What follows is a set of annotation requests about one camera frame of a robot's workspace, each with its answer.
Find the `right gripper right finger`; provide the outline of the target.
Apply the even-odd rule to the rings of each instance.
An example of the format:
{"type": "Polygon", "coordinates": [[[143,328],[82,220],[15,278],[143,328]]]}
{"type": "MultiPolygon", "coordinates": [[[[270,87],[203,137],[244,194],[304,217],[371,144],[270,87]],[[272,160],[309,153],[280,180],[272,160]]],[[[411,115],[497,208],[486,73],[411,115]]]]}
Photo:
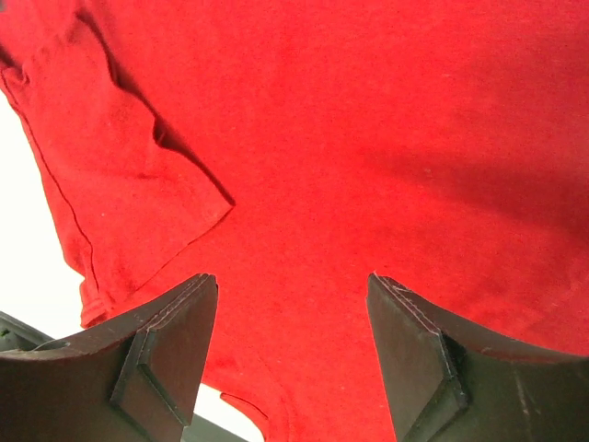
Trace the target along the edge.
{"type": "Polygon", "coordinates": [[[389,277],[366,299],[398,441],[585,441],[588,359],[510,338],[389,277]]]}

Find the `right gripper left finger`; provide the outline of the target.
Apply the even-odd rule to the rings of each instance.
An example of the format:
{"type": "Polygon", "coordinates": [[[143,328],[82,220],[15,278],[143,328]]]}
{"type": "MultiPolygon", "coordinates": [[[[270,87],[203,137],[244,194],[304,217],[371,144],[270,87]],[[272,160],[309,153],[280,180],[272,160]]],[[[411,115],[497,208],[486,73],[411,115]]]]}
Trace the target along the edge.
{"type": "Polygon", "coordinates": [[[1,354],[4,441],[179,441],[211,341],[217,283],[197,274],[77,334],[1,354]]]}

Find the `red t-shirt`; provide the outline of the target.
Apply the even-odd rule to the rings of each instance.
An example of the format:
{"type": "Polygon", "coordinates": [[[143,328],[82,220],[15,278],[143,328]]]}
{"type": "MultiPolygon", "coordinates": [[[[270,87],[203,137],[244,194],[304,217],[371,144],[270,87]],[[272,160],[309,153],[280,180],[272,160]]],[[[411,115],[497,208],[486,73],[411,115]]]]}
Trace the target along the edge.
{"type": "Polygon", "coordinates": [[[588,351],[584,1],[9,1],[1,89],[82,325],[214,274],[270,441],[392,439],[370,273],[588,351]]]}

